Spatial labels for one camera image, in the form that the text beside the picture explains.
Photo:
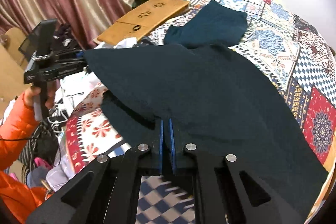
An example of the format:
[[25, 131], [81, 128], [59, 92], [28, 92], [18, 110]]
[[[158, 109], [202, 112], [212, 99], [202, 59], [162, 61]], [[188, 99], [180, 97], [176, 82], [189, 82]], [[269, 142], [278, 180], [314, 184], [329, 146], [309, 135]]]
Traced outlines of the wooden chair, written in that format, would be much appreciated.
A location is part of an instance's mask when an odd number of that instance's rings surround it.
[[19, 47], [25, 41], [26, 36], [23, 31], [17, 27], [13, 27], [1, 35], [1, 43], [7, 50], [11, 58], [23, 69], [26, 69], [27, 60], [19, 51]]

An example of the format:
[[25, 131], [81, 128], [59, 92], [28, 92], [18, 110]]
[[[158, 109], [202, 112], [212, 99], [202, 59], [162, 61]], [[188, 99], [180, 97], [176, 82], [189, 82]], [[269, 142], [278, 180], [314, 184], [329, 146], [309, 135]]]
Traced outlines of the orange jacket left sleeve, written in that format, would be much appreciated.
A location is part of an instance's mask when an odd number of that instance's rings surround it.
[[18, 159], [39, 124], [35, 120], [33, 97], [40, 92], [35, 86], [23, 92], [1, 125], [1, 200], [19, 223], [25, 223], [47, 196], [45, 187], [29, 188], [4, 173]]

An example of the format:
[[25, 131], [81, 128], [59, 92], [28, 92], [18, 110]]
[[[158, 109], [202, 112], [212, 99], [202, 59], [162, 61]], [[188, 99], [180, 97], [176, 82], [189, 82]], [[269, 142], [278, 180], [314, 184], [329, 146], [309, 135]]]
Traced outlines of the dark pants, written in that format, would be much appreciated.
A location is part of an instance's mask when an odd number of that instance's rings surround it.
[[176, 147], [236, 155], [307, 218], [327, 171], [284, 98], [246, 58], [221, 45], [177, 44], [84, 56], [107, 88], [104, 115], [130, 145], [153, 139], [160, 118], [173, 125]]

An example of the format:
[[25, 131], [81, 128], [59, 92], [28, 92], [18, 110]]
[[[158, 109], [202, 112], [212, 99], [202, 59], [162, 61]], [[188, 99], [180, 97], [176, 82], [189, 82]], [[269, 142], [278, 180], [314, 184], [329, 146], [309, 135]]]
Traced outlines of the wooden lap desk board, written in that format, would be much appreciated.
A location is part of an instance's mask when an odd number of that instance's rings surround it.
[[188, 7], [189, 1], [184, 0], [148, 0], [115, 21], [96, 40], [113, 46], [125, 38], [139, 41]]

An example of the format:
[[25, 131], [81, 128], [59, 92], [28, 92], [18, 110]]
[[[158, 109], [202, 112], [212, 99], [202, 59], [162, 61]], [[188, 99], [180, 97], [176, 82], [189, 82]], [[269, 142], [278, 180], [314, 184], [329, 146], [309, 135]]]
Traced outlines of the patchwork patterned bedspread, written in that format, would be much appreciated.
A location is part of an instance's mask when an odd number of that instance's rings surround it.
[[[236, 53], [252, 62], [277, 88], [319, 162], [328, 171], [313, 205], [311, 223], [335, 185], [335, 58], [322, 35], [275, 0], [218, 0], [247, 13], [248, 28]], [[56, 169], [47, 175], [60, 189], [98, 154], [122, 155], [129, 145], [101, 110], [106, 87], [99, 82], [75, 107], [63, 135]]]

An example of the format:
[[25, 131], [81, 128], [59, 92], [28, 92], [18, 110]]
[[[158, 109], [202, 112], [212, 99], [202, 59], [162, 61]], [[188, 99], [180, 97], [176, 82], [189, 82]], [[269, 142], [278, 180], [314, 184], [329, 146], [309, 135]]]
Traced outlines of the white clothes pile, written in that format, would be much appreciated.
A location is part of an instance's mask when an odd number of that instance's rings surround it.
[[[125, 38], [121, 40], [116, 46], [110, 45], [106, 42], [101, 42], [94, 49], [122, 49], [131, 48], [136, 45], [137, 39], [135, 37]], [[95, 88], [100, 82], [94, 73], [86, 73], [84, 71], [70, 75], [61, 79], [58, 83], [58, 90], [56, 91], [55, 102], [59, 103], [63, 100], [63, 108], [71, 115], [75, 107]]]

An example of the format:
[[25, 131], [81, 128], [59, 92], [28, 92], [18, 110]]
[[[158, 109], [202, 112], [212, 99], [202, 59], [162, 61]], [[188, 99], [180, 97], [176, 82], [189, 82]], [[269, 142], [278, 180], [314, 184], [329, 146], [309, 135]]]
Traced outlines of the folded dark teal garment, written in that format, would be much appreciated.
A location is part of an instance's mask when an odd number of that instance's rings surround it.
[[235, 46], [247, 30], [247, 13], [210, 1], [184, 26], [170, 26], [163, 43], [194, 49], [210, 44]]

